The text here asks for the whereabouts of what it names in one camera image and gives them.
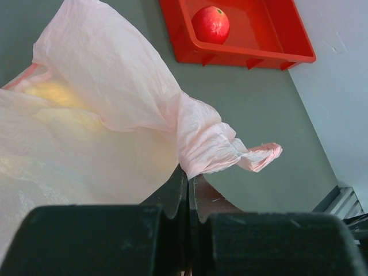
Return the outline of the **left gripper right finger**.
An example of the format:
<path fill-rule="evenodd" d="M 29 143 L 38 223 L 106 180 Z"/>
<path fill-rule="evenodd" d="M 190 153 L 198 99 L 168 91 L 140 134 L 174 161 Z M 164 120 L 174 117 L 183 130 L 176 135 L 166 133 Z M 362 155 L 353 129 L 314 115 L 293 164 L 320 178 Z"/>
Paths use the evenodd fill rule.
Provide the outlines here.
<path fill-rule="evenodd" d="M 243 212 L 204 177 L 189 182 L 193 275 L 366 275 L 353 231 L 325 213 Z"/>

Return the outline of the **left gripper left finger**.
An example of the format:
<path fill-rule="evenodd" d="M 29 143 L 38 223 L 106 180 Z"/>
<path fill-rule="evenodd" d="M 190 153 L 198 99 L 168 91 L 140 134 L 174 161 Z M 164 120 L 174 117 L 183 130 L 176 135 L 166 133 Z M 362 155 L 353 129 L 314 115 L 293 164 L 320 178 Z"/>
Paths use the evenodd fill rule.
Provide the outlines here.
<path fill-rule="evenodd" d="M 24 218 L 5 275 L 180 275 L 188 180 L 177 167 L 137 205 L 55 205 Z"/>

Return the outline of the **pink plastic bag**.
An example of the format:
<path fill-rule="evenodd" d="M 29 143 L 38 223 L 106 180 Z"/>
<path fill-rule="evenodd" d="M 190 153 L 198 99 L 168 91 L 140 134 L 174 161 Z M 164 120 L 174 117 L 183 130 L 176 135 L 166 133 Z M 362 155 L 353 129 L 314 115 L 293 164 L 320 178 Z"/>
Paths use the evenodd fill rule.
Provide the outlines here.
<path fill-rule="evenodd" d="M 64 1 L 1 89 L 1 253 L 38 206 L 138 204 L 176 166 L 258 172 L 281 152 L 246 148 L 111 6 Z"/>

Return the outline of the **red apple from bag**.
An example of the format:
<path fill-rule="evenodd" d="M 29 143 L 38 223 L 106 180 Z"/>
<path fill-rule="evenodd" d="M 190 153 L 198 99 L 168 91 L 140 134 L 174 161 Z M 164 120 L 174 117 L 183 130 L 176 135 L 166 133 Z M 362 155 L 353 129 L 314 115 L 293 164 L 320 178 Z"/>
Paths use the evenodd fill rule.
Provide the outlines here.
<path fill-rule="evenodd" d="M 229 36 L 229 19 L 218 7 L 203 7 L 193 16 L 191 23 L 197 40 L 201 42 L 224 44 Z"/>

